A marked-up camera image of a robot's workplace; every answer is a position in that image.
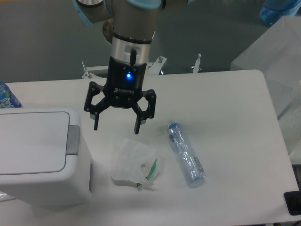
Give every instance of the bottle label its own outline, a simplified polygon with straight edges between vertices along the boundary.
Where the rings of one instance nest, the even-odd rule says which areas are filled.
[[[199,169],[199,170],[203,170],[203,167],[198,159],[198,157],[193,157],[194,161],[196,162],[196,167]]]
[[[10,102],[10,97],[9,98],[4,98],[0,100],[0,108],[14,108],[13,104]]]

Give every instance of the transparent plastic sheet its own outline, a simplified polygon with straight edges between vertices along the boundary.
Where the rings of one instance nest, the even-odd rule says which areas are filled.
[[[0,192],[0,202],[12,200],[12,199],[15,199],[15,198],[12,197],[12,196],[10,196],[10,195],[8,195],[8,194]]]
[[[281,117],[279,125],[292,164],[301,164],[301,103],[296,102]]]
[[[131,181],[137,189],[151,188],[153,179],[161,168],[159,152],[145,144],[125,139],[114,157],[111,177],[114,180]]]

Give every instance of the blue bottle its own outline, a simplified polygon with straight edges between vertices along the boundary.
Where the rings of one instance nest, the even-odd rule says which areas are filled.
[[[188,185],[199,184],[206,175],[182,126],[173,121],[167,132]]]
[[[282,16],[294,16],[301,6],[301,0],[266,0],[260,10],[265,25],[271,27]]]
[[[20,101],[10,91],[9,87],[0,81],[0,109],[22,107]]]

